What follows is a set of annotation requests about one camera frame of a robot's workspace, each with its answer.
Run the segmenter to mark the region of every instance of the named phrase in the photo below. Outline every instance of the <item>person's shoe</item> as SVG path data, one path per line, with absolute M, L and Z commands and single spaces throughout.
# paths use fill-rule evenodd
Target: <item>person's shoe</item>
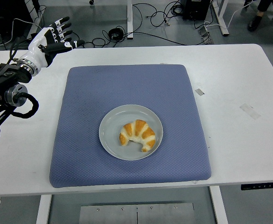
M 256 15 L 252 21 L 249 22 L 247 29 L 249 31 L 255 31 L 258 28 L 259 23 L 262 20 L 262 16 Z
M 243 5 L 244 8 L 248 8 L 249 7 L 248 4 L 251 3 L 251 1 L 252 0 L 245 0 L 244 5 Z

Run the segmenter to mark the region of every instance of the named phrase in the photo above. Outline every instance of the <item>pastry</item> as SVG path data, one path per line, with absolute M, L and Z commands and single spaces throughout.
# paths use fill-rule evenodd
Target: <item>pastry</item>
M 122 146 L 126 146 L 129 141 L 141 143 L 142 152 L 147 152 L 155 144 L 155 133 L 144 120 L 135 120 L 125 124 L 119 134 L 119 141 Z

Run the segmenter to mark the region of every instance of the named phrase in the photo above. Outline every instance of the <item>screw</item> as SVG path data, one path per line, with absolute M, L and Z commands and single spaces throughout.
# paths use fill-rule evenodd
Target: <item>screw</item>
M 5 76 L 11 76 L 13 74 L 14 74 L 13 72 L 8 71 L 8 72 L 5 73 Z

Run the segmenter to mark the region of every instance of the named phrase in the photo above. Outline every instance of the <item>ceramic plate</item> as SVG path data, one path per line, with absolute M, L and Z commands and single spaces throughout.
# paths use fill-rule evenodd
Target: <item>ceramic plate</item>
M 155 132 L 155 144 L 153 148 L 143 153 L 142 144 L 132 141 L 122 146 L 119 134 L 122 127 L 137 119 L 144 120 Z M 156 151 L 163 136 L 162 124 L 157 115 L 146 107 L 140 105 L 123 105 L 108 112 L 102 119 L 99 127 L 99 138 L 104 149 L 112 156 L 121 160 L 140 160 L 148 157 Z

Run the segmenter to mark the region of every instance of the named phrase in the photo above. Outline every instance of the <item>blue mat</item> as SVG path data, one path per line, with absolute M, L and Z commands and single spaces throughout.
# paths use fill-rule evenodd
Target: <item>blue mat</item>
M 150 156 L 125 161 L 102 147 L 103 117 L 121 105 L 149 108 L 163 139 Z M 75 67 L 69 71 L 50 168 L 55 188 L 206 180 L 208 150 L 186 69 L 182 65 Z

